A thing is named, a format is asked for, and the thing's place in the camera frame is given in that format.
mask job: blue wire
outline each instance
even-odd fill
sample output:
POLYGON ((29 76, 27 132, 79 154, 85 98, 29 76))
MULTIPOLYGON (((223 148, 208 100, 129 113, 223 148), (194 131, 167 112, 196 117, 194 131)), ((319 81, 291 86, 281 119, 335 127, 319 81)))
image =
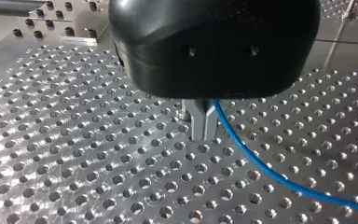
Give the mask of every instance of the blue wire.
POLYGON ((216 109, 217 115, 219 116, 220 120, 223 123, 223 126, 231 135, 231 138, 235 141, 237 147, 240 148, 243 153, 245 153, 245 155, 249 158, 250 161, 255 163, 264 173, 269 175, 272 179, 278 181, 280 184, 284 185, 285 187, 293 191, 301 192, 303 195, 310 197, 316 201, 324 202, 324 203, 332 203, 338 206, 348 206, 358 211, 358 203, 356 202, 328 196, 324 193, 320 193, 311 189, 306 189, 296 183, 293 183, 290 180, 286 180, 282 175, 276 173, 275 171, 267 167, 267 165, 264 162, 262 162, 260 159, 258 159, 257 156, 246 145, 244 145, 243 142, 240 140, 240 138, 237 136, 236 132, 232 129, 231 125, 229 124, 226 115, 223 112, 219 102, 217 100, 213 100, 213 105, 214 108, 216 109))

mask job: small hole in housing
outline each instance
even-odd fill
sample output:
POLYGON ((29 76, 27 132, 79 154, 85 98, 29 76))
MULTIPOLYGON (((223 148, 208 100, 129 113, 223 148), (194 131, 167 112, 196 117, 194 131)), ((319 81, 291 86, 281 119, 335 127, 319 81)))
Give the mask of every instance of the small hole in housing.
POLYGON ((188 57, 194 57, 196 55, 196 49, 190 45, 184 45, 182 47, 182 53, 188 57))
POLYGON ((249 55, 251 55, 252 57, 255 57, 258 54, 259 48, 258 48, 258 46, 251 45, 251 46, 246 47, 245 50, 246 50, 246 53, 249 53, 249 55))

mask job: metal surface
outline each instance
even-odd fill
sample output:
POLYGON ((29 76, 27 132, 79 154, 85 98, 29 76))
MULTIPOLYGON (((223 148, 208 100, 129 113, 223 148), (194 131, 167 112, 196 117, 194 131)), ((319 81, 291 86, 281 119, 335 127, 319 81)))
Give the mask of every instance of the metal surface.
POLYGON ((2 1, 0 0, 0 15, 2 16, 26 16, 29 11, 42 6, 37 1, 2 1))
MULTIPOLYGON (((358 223, 269 179, 222 127, 190 141, 181 101, 136 90, 108 35, 87 47, 21 30, 0 42, 0 223, 358 223)), ((332 45, 315 43, 291 89, 226 113, 274 170, 358 201, 358 45, 322 71, 332 45)))

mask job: aluminum breadboard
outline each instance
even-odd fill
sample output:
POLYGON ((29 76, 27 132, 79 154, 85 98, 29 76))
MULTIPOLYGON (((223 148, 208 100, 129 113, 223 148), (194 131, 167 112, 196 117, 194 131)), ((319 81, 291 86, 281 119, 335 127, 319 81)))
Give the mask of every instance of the aluminum breadboard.
MULTIPOLYGON (((190 141, 180 101, 138 91, 110 49, 26 53, 0 87, 0 223, 358 223, 272 181, 223 127, 190 141)), ((226 113, 277 172, 358 201, 358 73, 319 69, 226 113)))

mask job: black plastic cover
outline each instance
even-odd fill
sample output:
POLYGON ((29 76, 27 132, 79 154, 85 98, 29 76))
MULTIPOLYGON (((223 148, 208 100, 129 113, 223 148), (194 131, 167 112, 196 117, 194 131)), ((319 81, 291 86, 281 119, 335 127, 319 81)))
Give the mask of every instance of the black plastic cover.
POLYGON ((254 98, 290 87, 317 34, 319 0, 110 0, 117 54, 142 91, 254 98))

